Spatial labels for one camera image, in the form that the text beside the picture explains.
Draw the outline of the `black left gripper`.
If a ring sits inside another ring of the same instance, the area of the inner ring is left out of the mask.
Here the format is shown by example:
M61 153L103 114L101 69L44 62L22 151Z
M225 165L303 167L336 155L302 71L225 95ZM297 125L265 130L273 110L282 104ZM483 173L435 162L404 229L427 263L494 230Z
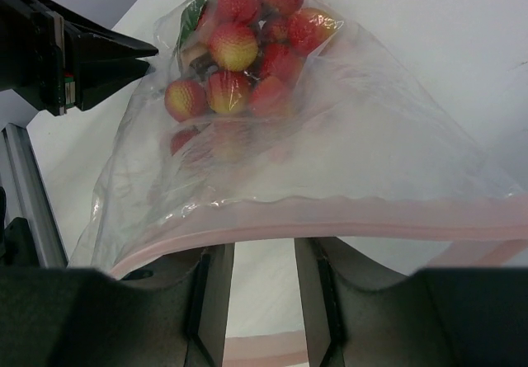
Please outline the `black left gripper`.
M53 0L1 0L1 90L13 90L38 111L64 115L73 103L89 111L141 79L158 50L106 29ZM110 60L80 65L67 60ZM76 101L68 89L76 87Z

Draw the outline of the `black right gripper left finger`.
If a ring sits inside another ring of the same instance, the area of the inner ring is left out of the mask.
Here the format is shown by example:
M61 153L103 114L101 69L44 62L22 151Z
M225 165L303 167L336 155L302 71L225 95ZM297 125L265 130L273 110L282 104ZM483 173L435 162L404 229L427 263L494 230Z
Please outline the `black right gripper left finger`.
M122 280L93 269L1 270L4 366L220 366L231 244L159 257Z

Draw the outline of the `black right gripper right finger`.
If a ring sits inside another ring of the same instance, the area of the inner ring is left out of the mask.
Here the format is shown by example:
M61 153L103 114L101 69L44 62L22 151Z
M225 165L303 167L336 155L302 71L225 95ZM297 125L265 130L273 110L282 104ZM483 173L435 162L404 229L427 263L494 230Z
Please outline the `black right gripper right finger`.
M524 268L426 268L405 276L338 238L298 238L312 366L524 366Z

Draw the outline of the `red toy grape bunch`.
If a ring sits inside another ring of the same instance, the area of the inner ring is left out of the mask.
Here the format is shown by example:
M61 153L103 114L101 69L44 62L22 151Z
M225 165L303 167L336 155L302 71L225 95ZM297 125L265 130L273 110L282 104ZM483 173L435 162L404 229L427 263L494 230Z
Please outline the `red toy grape bunch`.
M181 124L172 152L237 158L254 134L280 128L307 58L341 26L307 0L194 0L174 49L180 74L164 92Z

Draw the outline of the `clear zip top bag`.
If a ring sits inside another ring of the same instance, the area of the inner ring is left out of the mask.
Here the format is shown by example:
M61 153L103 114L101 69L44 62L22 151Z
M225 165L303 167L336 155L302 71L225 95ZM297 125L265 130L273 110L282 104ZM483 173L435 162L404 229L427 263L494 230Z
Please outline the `clear zip top bag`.
M294 115L237 158L170 148L164 92L193 1L156 22L71 266L122 280L233 245L220 366L311 365L298 238L405 276L527 271L527 0L307 0L342 26L307 58Z

